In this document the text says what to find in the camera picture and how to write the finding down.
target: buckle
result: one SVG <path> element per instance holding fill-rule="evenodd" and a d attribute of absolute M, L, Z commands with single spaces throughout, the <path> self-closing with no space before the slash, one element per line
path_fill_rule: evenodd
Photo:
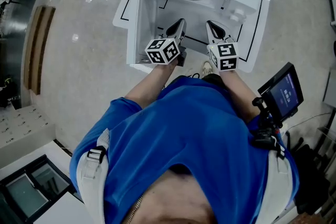
<path fill-rule="evenodd" d="M 96 146 L 88 151 L 87 159 L 93 162 L 98 161 L 101 164 L 105 155 L 106 155 L 105 147 Z"/>

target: blue t-shirt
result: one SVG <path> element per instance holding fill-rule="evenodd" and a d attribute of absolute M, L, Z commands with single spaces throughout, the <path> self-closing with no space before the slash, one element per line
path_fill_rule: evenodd
<path fill-rule="evenodd" d="M 112 101 L 73 153 L 70 177 L 77 190 L 80 156 L 96 146 L 106 128 L 106 223 L 121 223 L 146 189 L 176 164 L 191 171 L 219 224 L 255 222 L 267 182 L 268 151 L 250 145 L 257 118 L 246 125 L 225 90 L 181 78 L 145 109 L 125 98 Z M 298 172 L 288 151 L 286 158 L 293 174 L 292 200 Z"/>

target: cable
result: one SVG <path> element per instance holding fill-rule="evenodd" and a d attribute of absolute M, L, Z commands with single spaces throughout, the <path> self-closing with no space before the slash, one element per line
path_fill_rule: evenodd
<path fill-rule="evenodd" d="M 298 125 L 300 125 L 300 124 L 302 124 L 302 123 L 304 123 L 304 122 L 307 122 L 307 121 L 309 121 L 309 120 L 311 120 L 311 119 L 314 119 L 314 118 L 319 117 L 319 116 L 327 115 L 327 114 L 331 114 L 331 112 L 328 112 L 328 113 L 322 113 L 322 114 L 319 114 L 319 115 L 315 115 L 315 116 L 313 116 L 313 117 L 310 117 L 309 119 L 307 119 L 307 120 L 305 120 L 305 121 L 302 121 L 302 122 L 300 122 L 300 123 L 298 123 L 298 124 L 293 125 L 293 126 L 290 127 L 289 129 L 287 129 L 287 131 L 289 131 L 289 130 L 292 129 L 293 127 L 298 126 Z"/>

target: skin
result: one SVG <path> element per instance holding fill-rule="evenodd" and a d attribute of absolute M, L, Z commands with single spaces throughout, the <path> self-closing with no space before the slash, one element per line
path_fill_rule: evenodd
<path fill-rule="evenodd" d="M 126 96 L 126 99 L 146 108 L 159 96 L 177 65 L 158 65 Z M 256 95 L 234 71 L 220 72 L 225 86 L 240 117 L 245 123 L 259 115 L 260 110 L 252 105 Z M 130 212 L 125 216 L 127 223 Z M 212 224 L 217 223 L 211 206 L 201 187 L 192 175 L 180 175 L 170 170 L 158 178 L 144 193 L 140 207 L 134 214 L 132 224 Z"/>

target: white strap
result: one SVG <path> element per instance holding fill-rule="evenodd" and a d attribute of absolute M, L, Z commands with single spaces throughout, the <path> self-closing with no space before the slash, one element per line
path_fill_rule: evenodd
<path fill-rule="evenodd" d="M 104 186 L 109 169 L 105 152 L 109 147 L 110 133 L 106 129 L 97 140 L 97 147 L 84 153 L 77 166 L 77 184 L 80 196 L 96 224 L 105 224 Z"/>
<path fill-rule="evenodd" d="M 255 224 L 272 223 L 286 208 L 293 190 L 292 170 L 288 160 L 268 153 L 268 175 L 264 197 Z"/>

